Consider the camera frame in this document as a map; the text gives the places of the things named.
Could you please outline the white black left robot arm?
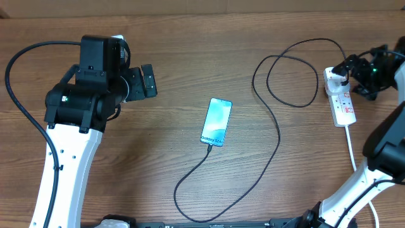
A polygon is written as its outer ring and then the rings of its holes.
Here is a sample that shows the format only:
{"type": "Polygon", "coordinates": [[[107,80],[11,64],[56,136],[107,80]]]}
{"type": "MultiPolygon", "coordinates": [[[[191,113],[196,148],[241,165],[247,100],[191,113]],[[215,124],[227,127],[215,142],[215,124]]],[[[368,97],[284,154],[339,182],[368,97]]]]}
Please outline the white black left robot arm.
{"type": "Polygon", "coordinates": [[[122,35],[85,35],[80,63],[46,95],[47,148],[31,227],[80,227],[89,170],[122,103],[157,96],[150,64],[130,67],[122,35]]]}

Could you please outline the black samsung smartphone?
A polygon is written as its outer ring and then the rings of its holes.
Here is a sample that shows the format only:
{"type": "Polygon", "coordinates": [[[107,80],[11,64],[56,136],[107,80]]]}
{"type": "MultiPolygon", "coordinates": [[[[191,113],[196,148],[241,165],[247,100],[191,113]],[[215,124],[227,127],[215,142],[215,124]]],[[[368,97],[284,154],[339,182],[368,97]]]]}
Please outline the black samsung smartphone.
{"type": "Polygon", "coordinates": [[[211,98],[206,113],[200,141],[222,147],[225,142],[227,125],[232,111],[232,102],[211,98]]]}

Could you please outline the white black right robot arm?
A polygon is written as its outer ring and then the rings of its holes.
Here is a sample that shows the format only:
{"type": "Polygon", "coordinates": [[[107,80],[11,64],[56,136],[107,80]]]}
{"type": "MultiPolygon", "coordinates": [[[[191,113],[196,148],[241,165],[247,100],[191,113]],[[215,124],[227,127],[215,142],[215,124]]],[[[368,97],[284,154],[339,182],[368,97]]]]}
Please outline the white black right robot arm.
{"type": "Polygon", "coordinates": [[[395,48],[374,47],[352,54],[335,67],[325,69],[325,91],[336,108],[334,119],[351,111],[343,100],[352,91],[369,101],[393,87],[397,108],[370,134],[363,146],[364,160],[350,178],[329,198],[318,202],[285,227],[354,227],[354,216],[383,190],[404,184],[404,38],[395,48]],[[350,88],[349,77],[358,81],[350,88]]]}

